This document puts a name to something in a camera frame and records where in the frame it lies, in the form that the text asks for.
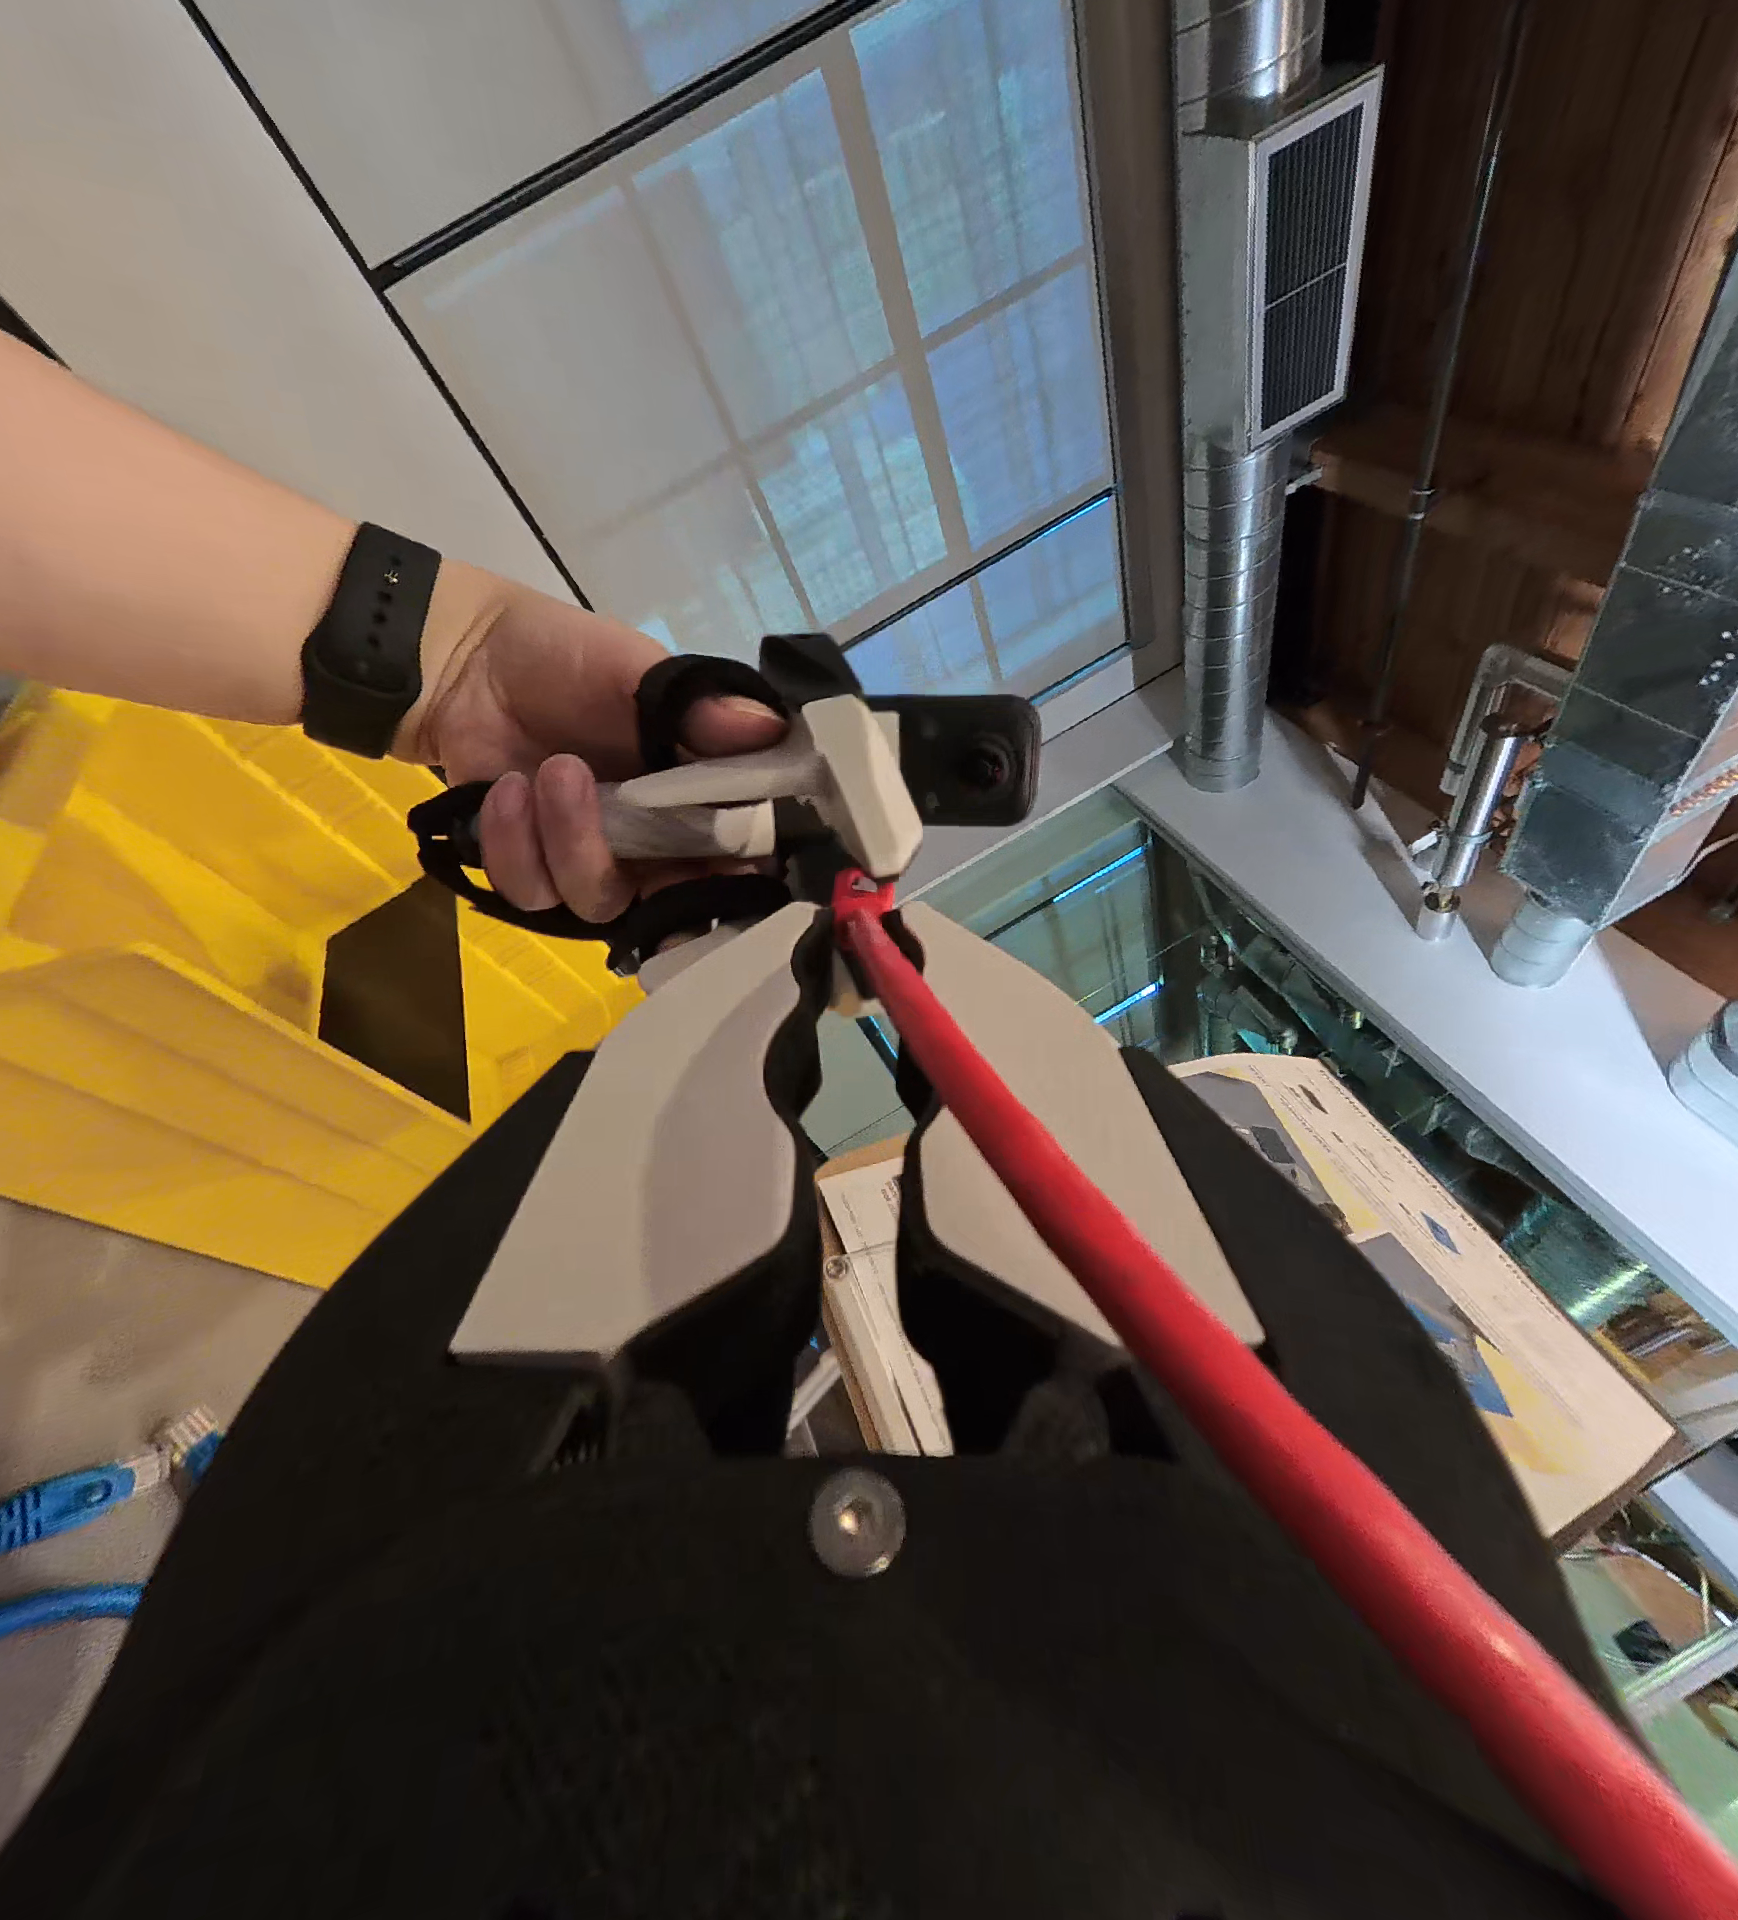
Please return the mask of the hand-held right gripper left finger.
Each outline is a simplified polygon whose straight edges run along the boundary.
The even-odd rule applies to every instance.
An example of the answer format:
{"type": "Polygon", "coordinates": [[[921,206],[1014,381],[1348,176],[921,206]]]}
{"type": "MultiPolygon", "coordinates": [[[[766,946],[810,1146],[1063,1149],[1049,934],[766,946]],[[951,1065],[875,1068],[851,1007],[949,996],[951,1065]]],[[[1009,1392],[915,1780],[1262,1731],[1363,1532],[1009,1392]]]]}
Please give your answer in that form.
{"type": "Polygon", "coordinates": [[[824,1292],[816,1154],[825,912],[715,934],[599,1046],[451,1340],[466,1363],[599,1363],[781,1452],[824,1292]]]}

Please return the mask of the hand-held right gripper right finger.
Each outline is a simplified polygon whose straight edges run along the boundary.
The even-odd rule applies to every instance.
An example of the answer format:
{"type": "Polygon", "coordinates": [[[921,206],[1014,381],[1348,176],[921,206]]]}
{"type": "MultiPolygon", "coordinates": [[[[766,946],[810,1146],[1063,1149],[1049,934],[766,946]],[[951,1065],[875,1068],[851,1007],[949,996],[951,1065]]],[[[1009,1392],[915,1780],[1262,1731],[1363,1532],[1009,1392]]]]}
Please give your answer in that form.
{"type": "MultiPolygon", "coordinates": [[[[1170,1264],[1259,1350],[1265,1329],[1112,1032],[1029,965],[928,905],[903,909],[931,993],[977,1052],[1170,1264]]],[[[898,1301],[940,1389],[951,1450],[997,1452],[1026,1395],[1065,1362],[1122,1370],[1118,1332],[1057,1262],[934,1095],[902,1174],[898,1301]]]]}

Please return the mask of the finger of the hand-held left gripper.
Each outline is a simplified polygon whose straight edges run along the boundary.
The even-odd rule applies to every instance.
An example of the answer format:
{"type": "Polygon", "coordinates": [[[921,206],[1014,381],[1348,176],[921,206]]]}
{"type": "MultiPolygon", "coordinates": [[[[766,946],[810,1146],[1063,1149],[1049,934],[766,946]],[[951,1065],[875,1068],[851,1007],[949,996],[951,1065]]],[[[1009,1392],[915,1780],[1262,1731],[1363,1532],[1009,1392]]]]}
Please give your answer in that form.
{"type": "Polygon", "coordinates": [[[900,725],[855,694],[811,700],[800,721],[816,757],[817,815],[866,876],[900,881],[926,833],[902,770],[900,725]]]}

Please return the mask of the yellow plastic bin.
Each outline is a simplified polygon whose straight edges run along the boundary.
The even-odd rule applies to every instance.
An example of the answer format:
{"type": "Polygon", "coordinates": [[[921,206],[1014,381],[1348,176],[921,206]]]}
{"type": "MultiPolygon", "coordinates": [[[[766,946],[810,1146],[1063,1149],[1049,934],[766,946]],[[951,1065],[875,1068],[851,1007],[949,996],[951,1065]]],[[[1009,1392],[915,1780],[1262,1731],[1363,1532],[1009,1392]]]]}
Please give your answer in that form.
{"type": "Polygon", "coordinates": [[[331,1285],[640,1003],[421,876],[432,772],[60,691],[0,718],[0,1195],[331,1285]]]}

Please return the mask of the person's left forearm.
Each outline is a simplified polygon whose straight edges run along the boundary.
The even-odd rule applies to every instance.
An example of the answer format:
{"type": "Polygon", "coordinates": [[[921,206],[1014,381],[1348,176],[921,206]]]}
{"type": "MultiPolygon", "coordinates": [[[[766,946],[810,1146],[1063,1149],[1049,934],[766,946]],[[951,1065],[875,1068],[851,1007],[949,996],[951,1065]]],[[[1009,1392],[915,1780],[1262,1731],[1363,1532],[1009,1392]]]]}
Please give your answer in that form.
{"type": "Polygon", "coordinates": [[[292,726],[355,531],[0,331],[0,676],[292,726]]]}

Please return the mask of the person's left hand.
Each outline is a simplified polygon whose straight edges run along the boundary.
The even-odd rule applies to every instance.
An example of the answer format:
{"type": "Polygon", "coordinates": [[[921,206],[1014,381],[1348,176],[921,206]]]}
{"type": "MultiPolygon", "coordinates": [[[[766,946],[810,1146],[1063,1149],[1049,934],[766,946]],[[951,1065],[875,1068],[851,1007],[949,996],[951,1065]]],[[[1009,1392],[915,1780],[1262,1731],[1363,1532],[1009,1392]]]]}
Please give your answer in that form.
{"type": "Polygon", "coordinates": [[[638,899],[761,862],[622,862],[599,781],[642,772],[635,692],[665,658],[652,636],[568,601],[445,561],[430,592],[422,692],[393,742],[448,784],[489,781],[479,819],[486,885],[523,911],[602,925],[638,899]]]}

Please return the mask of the large paned window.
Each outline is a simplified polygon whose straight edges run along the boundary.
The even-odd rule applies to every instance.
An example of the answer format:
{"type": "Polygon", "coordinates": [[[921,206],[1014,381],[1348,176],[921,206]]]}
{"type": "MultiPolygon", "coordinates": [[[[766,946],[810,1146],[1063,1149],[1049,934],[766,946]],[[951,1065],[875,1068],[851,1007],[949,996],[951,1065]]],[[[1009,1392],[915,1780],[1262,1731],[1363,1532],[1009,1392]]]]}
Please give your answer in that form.
{"type": "Polygon", "coordinates": [[[874,688],[1125,646],[1069,4],[861,12],[391,291],[598,610],[874,688]]]}

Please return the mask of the instruction sign board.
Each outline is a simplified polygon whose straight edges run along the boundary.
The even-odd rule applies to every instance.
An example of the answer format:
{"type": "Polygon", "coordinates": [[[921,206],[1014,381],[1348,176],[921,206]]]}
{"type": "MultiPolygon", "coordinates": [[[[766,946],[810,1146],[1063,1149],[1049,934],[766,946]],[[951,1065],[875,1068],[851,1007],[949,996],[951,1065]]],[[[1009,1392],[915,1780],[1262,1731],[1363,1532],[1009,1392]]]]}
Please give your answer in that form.
{"type": "MultiPolygon", "coordinates": [[[[1171,1074],[1387,1279],[1497,1439],[1555,1548],[1685,1467],[1687,1434],[1489,1238],[1317,1059],[1227,1053],[1171,1074]]],[[[817,1175],[837,1256],[825,1316],[871,1447],[947,1456],[928,1362],[900,1323],[903,1139],[817,1175]]]]}

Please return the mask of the metal cylinder fixture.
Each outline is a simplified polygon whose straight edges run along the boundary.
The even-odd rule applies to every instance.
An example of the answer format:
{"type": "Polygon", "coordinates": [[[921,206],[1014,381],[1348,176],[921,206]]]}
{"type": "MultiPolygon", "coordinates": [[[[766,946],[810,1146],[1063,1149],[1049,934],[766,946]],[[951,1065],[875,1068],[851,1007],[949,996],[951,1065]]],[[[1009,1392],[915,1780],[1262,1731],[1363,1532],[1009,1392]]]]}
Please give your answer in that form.
{"type": "Polygon", "coordinates": [[[1454,934],[1463,895],[1498,836],[1518,766],[1555,723],[1574,679],[1574,667],[1511,642],[1481,658],[1440,774],[1448,806],[1406,848],[1421,881],[1414,932],[1424,943],[1454,934]]]}

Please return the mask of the black smartwatch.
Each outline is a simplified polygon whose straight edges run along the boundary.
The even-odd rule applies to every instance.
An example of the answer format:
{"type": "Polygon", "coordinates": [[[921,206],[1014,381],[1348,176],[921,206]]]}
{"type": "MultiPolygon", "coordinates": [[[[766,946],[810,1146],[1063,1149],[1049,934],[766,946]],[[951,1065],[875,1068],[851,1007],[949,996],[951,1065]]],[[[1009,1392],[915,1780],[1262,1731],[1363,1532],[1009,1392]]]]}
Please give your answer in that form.
{"type": "Polygon", "coordinates": [[[358,759],[387,759],[425,691],[425,625],[440,554],[375,523],[347,546],[328,604],[304,636],[304,735],[358,759]]]}

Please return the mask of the black ceiling pipe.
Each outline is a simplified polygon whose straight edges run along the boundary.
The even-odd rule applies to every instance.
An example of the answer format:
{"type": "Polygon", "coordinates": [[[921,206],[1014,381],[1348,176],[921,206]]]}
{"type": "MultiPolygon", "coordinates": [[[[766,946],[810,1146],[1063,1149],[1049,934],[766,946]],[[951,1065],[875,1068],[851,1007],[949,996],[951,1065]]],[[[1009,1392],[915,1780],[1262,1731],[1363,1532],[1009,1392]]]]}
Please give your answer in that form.
{"type": "Polygon", "coordinates": [[[1433,363],[1428,407],[1413,468],[1410,503],[1393,568],[1387,622],[1377,655],[1369,700],[1363,708],[1363,726],[1350,795],[1351,812],[1360,812],[1367,804],[1377,774],[1378,748],[1390,728],[1397,667],[1403,653],[1410,597],[1422,554],[1421,549],[1428,531],[1428,521],[1438,503],[1438,474],[1458,389],[1460,353],[1465,347],[1469,314],[1481,274],[1482,252],[1489,238],[1490,215],[1498,194],[1498,178],[1507,149],[1507,128],[1524,64],[1524,48],[1532,10],[1532,1],[1507,4],[1498,55],[1486,96],[1477,164],[1472,171],[1470,196],[1463,226],[1463,245],[1458,252],[1458,272],[1443,314],[1443,331],[1438,336],[1437,359],[1433,363]]]}

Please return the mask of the white air vent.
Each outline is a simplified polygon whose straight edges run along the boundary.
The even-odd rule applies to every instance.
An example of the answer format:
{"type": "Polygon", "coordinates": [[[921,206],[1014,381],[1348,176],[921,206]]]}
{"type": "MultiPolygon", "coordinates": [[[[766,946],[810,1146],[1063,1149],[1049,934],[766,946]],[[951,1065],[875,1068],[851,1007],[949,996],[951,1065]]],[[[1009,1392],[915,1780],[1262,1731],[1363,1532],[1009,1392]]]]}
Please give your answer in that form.
{"type": "Polygon", "coordinates": [[[1387,72],[1348,72],[1248,149],[1248,384],[1257,448],[1348,392],[1387,72]]]}

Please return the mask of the silver round duct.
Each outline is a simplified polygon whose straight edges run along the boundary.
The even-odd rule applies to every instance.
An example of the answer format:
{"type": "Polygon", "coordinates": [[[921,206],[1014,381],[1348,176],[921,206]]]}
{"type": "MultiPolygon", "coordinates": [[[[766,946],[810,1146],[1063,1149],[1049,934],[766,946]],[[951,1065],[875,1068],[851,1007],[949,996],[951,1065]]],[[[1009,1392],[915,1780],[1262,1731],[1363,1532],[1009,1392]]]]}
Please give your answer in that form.
{"type": "Polygon", "coordinates": [[[1179,766],[1203,792],[1259,770],[1288,448],[1253,447],[1250,143],[1314,96],[1319,1],[1171,8],[1182,383],[1179,766]]]}

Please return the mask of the square metal duct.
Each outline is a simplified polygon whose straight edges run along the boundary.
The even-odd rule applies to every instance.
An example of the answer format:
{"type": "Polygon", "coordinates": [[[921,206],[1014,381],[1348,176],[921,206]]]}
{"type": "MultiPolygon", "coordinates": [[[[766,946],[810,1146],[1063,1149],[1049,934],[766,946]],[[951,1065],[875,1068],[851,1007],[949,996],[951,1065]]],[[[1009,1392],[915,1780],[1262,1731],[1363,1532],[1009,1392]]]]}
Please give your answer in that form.
{"type": "Polygon", "coordinates": [[[1532,769],[1490,955],[1550,987],[1677,886],[1738,776],[1738,238],[1587,651],[1532,769]]]}

